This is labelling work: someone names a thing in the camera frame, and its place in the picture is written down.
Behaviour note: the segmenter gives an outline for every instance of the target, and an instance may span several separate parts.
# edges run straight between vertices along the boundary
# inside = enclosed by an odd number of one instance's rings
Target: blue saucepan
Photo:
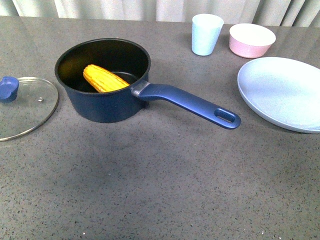
[[[89,64],[105,68],[130,86],[98,93],[83,77]],[[166,100],[222,128],[235,129],[240,117],[177,87],[149,83],[151,60],[140,45],[118,38],[95,39],[67,50],[55,65],[55,76],[65,88],[74,109],[84,118],[115,123],[130,118],[148,101]]]

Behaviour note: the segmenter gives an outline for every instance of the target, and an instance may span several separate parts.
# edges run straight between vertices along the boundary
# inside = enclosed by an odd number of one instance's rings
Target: lid knob
[[[13,76],[4,76],[0,81],[0,102],[11,103],[17,98],[19,80]]]

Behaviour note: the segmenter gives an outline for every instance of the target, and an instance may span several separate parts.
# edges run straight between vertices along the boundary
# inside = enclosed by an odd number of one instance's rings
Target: light blue cup
[[[198,14],[192,18],[192,51],[200,56],[210,55],[217,43],[224,20],[212,14]]]

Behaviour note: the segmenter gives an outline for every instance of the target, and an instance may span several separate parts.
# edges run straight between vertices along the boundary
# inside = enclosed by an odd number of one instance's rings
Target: curtain
[[[225,24],[320,27],[320,0],[1,0],[0,16],[191,22],[196,14]]]

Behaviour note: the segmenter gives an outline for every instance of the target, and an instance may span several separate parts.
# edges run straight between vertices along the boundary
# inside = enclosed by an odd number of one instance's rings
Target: corn on the cob
[[[94,64],[85,67],[83,77],[99,93],[111,92],[129,86],[121,77]]]

